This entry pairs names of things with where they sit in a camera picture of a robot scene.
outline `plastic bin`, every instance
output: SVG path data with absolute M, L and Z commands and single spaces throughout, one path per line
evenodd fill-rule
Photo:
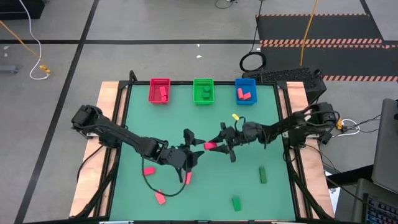
M 238 98 L 238 88 L 242 88 L 243 94 L 251 94 L 250 100 L 240 100 Z M 256 90 L 256 80 L 253 78 L 237 78 L 235 79 L 235 98 L 237 105 L 253 105 L 257 103 L 257 90 Z
M 210 97 L 203 97 L 204 93 L 210 93 Z M 212 78 L 196 78 L 193 80 L 193 102 L 197 105 L 210 105 L 214 103 L 214 81 Z
M 160 94 L 160 87 L 164 87 L 167 93 L 167 100 L 162 101 L 162 95 Z M 170 79 L 169 78 L 151 78 L 149 83 L 149 96 L 148 101 L 155 105 L 164 105 L 169 102 L 170 99 Z

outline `table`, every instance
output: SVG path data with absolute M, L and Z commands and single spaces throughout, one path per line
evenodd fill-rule
M 119 82 L 103 82 L 98 97 L 97 106 L 103 110 L 105 116 L 112 117 L 116 94 L 118 92 Z M 121 103 L 119 105 L 119 113 L 117 117 L 117 123 L 121 123 L 123 118 L 123 106 L 124 100 L 126 99 L 126 90 L 122 91 Z M 292 111 L 301 110 L 307 106 L 307 99 L 302 83 L 287 83 L 287 92 L 291 102 Z M 284 117 L 287 116 L 287 110 L 284 104 L 283 91 L 279 91 L 282 112 Z M 307 140 L 307 144 L 317 147 L 316 141 L 312 139 Z M 85 156 L 89 156 L 95 149 L 98 148 L 98 140 L 90 139 L 88 141 Z M 111 151 L 111 158 L 113 158 L 115 151 Z M 300 151 L 302 157 L 302 164 L 305 173 L 305 180 L 307 187 L 312 195 L 315 197 L 317 202 L 323 207 L 323 209 L 331 216 L 333 216 L 333 209 L 331 207 L 331 201 L 327 189 L 326 180 L 323 173 L 323 166 L 320 159 L 320 155 L 314 149 L 306 147 Z M 70 215 L 77 214 L 90 200 L 98 187 L 100 181 L 100 175 L 103 168 L 103 162 L 105 157 L 105 151 L 98 153 L 87 165 L 82 169 L 80 179 L 77 183 L 75 197 L 73 199 L 72 208 Z M 302 194 L 296 187 L 299 214 L 301 217 L 306 217 L 305 205 L 303 202 Z M 109 197 L 109 187 L 103 195 L 101 201 L 101 207 L 99 209 L 99 215 L 106 213 L 107 198 Z

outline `keyboard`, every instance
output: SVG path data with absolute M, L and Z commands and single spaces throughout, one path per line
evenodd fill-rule
M 387 204 L 369 194 L 364 194 L 364 222 L 370 224 L 398 224 L 398 206 Z

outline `white cable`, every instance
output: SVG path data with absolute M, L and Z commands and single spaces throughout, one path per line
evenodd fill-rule
M 31 35 L 32 38 L 35 39 L 35 40 L 37 41 L 37 43 L 39 44 L 39 59 L 38 59 L 38 61 L 36 62 L 35 66 L 32 68 L 32 70 L 30 71 L 29 77 L 30 77 L 31 79 L 33 79 L 33 80 L 45 80 L 45 79 L 47 79 L 47 78 L 50 76 L 49 73 L 46 73 L 46 76 L 45 76 L 45 77 L 42 77 L 42 78 L 35 78 L 35 77 L 32 76 L 33 70 L 36 69 L 37 65 L 40 63 L 40 60 L 42 59 L 42 44 L 40 43 L 39 40 L 36 39 L 36 37 L 35 37 L 35 36 L 33 35 L 33 33 L 32 33 L 32 19 L 30 18 L 29 11 L 28 11 L 27 8 L 25 7 L 25 5 L 24 5 L 24 3 L 22 2 L 22 0 L 19 0 L 19 2 L 22 4 L 22 7 L 23 7 L 23 8 L 25 9 L 25 11 L 26 11 L 27 17 L 29 18 L 29 32 L 30 32 L 30 35 Z
M 358 134 L 358 133 L 361 131 L 361 128 L 359 127 L 359 125 L 358 125 L 355 121 L 353 121 L 352 119 L 343 119 L 343 120 L 341 121 L 341 125 L 343 125 L 343 126 L 344 126 L 344 121 L 350 121 L 350 122 L 352 122 L 353 124 L 355 124 L 356 130 L 357 130 L 357 131 L 354 132 L 354 133 L 337 134 L 337 135 L 332 136 L 332 137 L 350 136 L 350 135 Z

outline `blue bin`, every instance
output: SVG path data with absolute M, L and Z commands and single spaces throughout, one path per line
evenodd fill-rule
M 242 88 L 243 94 L 250 92 L 250 100 L 240 100 L 238 98 L 238 88 Z M 237 105 L 253 105 L 257 103 L 256 80 L 253 78 L 237 78 L 235 79 L 235 97 Z

